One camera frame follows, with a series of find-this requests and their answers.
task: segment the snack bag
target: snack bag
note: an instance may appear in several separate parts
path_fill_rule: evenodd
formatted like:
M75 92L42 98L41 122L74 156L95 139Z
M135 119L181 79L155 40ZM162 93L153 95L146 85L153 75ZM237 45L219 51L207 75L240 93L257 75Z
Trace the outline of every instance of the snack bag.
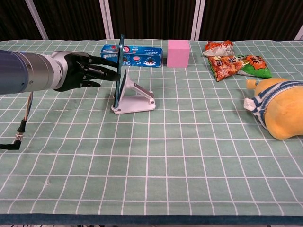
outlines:
M261 56L244 55L238 56L238 59L244 63L243 68L237 72L238 75L254 76L265 79L272 77L266 62Z
M271 73L261 56L212 56L208 57L217 82L233 74L271 78Z
M214 78L217 82L236 74L244 64L234 55L208 57Z
M203 55L206 57L234 55L232 46L233 44L229 40L224 42L208 42Z

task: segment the phone holder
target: phone holder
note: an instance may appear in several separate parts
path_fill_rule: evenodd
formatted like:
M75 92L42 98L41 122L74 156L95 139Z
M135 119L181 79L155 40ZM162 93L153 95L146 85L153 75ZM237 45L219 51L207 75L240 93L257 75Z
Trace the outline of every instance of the phone holder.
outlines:
M125 96L127 89L131 89L137 93L133 96ZM115 114L127 114L134 112L151 111L156 108L156 102L152 91L147 91L143 87L133 82L129 76L127 69L125 70L123 80L121 83L120 97L118 106L115 108L112 105L112 110Z

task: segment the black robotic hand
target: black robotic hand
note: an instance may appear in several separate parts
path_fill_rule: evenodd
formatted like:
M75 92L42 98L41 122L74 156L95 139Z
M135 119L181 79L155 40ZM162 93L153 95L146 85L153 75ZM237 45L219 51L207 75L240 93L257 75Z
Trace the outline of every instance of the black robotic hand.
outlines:
M52 58L62 65L62 80L55 91L63 92L80 87L100 87L100 84L91 81L100 79L119 81L121 75L99 65L117 68L117 63L107 59L91 56L83 52L54 52Z

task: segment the pink block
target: pink block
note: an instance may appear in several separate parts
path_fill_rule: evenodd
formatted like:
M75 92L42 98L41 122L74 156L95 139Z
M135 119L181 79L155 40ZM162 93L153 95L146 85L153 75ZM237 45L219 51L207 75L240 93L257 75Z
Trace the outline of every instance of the pink block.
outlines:
M168 40L167 68L187 68L189 53L188 40Z

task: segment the yellow plush toy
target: yellow plush toy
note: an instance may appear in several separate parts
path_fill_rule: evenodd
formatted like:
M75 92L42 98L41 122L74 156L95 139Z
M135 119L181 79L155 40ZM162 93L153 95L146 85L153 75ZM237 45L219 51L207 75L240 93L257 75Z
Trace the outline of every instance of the yellow plush toy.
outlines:
M244 108L252 111L263 127L278 140L303 135L303 82L269 78L258 84L247 80L255 97L245 98Z

